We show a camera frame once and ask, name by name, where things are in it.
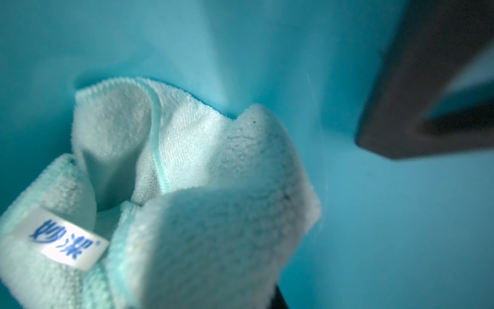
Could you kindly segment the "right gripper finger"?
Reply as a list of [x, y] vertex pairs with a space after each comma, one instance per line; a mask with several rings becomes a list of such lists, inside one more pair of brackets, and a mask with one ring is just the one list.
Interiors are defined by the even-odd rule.
[[492, 40], [492, 1], [410, 1], [360, 118], [356, 145], [393, 160], [492, 148], [492, 100], [427, 118]]

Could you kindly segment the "blue bucket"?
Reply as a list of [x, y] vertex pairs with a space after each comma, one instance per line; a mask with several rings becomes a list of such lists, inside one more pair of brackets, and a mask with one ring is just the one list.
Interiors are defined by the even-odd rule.
[[278, 114], [323, 203], [291, 308], [492, 308], [493, 152], [391, 161], [357, 122], [405, 1], [2, 1], [1, 208], [70, 151], [73, 93], [168, 82]]

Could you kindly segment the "light green cloth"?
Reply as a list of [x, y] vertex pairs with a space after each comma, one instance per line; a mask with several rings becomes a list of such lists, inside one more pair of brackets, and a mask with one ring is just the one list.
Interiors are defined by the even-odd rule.
[[24, 308], [268, 308], [321, 215], [277, 117], [235, 119], [145, 78], [75, 94], [72, 152], [1, 216]]

